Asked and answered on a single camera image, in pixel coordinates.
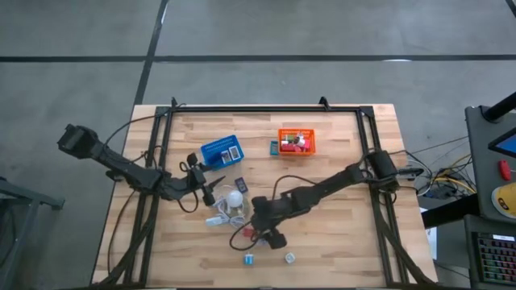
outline blue basket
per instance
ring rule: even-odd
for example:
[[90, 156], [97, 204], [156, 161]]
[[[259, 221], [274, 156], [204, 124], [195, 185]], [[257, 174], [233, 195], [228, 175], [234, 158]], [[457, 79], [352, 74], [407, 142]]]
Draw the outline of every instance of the blue basket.
[[[233, 159], [236, 157], [234, 154], [229, 152], [231, 147], [236, 147], [238, 149], [239, 158]], [[226, 158], [231, 158], [231, 161], [227, 159], [227, 162], [223, 161], [223, 153], [229, 155], [225, 155]], [[211, 166], [212, 170], [219, 170], [220, 168], [225, 168], [226, 166], [230, 166], [237, 162], [240, 162], [243, 159], [242, 148], [240, 147], [239, 140], [235, 135], [227, 136], [212, 143], [208, 143], [201, 146], [202, 158], [204, 158], [204, 164]]]

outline light bulb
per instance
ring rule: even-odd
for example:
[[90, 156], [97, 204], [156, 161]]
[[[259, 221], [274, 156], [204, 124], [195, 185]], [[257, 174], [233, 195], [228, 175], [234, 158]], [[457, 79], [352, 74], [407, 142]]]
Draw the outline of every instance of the light bulb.
[[242, 205], [243, 196], [238, 190], [231, 191], [226, 197], [226, 203], [229, 207], [235, 208]]

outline concrete floor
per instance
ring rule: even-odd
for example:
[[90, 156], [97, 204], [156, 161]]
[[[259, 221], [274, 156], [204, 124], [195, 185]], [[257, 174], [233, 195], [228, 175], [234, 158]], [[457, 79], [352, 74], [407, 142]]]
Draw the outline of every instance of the concrete floor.
[[[145, 56], [159, 5], [0, 0], [0, 56]], [[170, 0], [156, 54], [514, 54], [515, 28], [504, 0]], [[143, 66], [0, 63], [0, 176], [66, 199], [60, 212], [40, 210], [17, 288], [89, 283], [113, 185], [102, 166], [77, 162], [56, 141], [70, 122], [101, 139], [125, 123]], [[512, 93], [514, 76], [516, 60], [154, 64], [143, 103], [394, 103], [414, 151], [465, 136], [464, 107]], [[110, 145], [121, 150], [123, 137]], [[459, 144], [420, 156], [431, 164]], [[432, 168], [467, 152], [464, 144]], [[464, 238], [439, 236], [439, 250], [442, 263], [464, 260]]]

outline small box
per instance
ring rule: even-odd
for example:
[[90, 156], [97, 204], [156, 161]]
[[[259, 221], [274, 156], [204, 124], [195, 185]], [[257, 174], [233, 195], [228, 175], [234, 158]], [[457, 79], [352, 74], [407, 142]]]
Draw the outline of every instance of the small box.
[[279, 154], [279, 149], [278, 149], [278, 145], [277, 145], [277, 141], [271, 141], [271, 155], [278, 155]]
[[220, 155], [221, 157], [223, 158], [223, 163], [226, 164], [228, 162], [231, 162], [233, 161], [233, 159], [231, 158], [231, 156], [229, 155], [229, 151], [228, 150], [225, 150], [225, 151], [222, 151], [220, 152]]
[[248, 186], [245, 184], [245, 181], [243, 181], [243, 177], [235, 179], [235, 184], [241, 193], [249, 191]]
[[296, 256], [293, 255], [292, 253], [288, 253], [286, 256], [285, 256], [285, 261], [287, 263], [293, 263], [293, 261], [296, 260]]
[[233, 160], [239, 160], [240, 159], [240, 152], [239, 152], [239, 148], [237, 146], [229, 147], [228, 151], [229, 151], [229, 154], [231, 155], [231, 158]]
[[253, 254], [246, 254], [243, 257], [243, 263], [246, 265], [252, 265], [255, 262], [255, 258]]

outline small toy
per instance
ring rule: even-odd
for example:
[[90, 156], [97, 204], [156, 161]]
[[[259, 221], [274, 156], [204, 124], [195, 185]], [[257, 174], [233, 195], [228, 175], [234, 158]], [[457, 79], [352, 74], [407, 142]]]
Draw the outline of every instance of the small toy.
[[223, 158], [223, 163], [224, 164], [232, 161], [231, 157], [229, 156], [229, 151], [228, 150], [220, 152], [220, 155]]
[[245, 184], [245, 181], [243, 181], [243, 177], [235, 179], [235, 184], [241, 193], [249, 191], [248, 186]]
[[285, 256], [285, 261], [287, 261], [287, 263], [293, 263], [293, 261], [296, 260], [296, 256], [293, 255], [292, 253], [288, 253], [286, 256]]
[[244, 227], [242, 230], [242, 235], [246, 238], [250, 238], [254, 234], [255, 234], [255, 231], [252, 228]]
[[253, 254], [249, 254], [249, 253], [247, 253], [247, 254], [243, 257], [243, 263], [244, 263], [244, 264], [246, 264], [246, 265], [252, 265], [254, 262], [255, 262], [255, 258], [254, 258], [254, 255], [253, 255]]
[[240, 159], [239, 148], [237, 148], [236, 146], [232, 146], [232, 147], [229, 147], [228, 150], [229, 150], [229, 153], [231, 154], [231, 158], [233, 160]]
[[271, 155], [278, 155], [277, 141], [271, 141]]

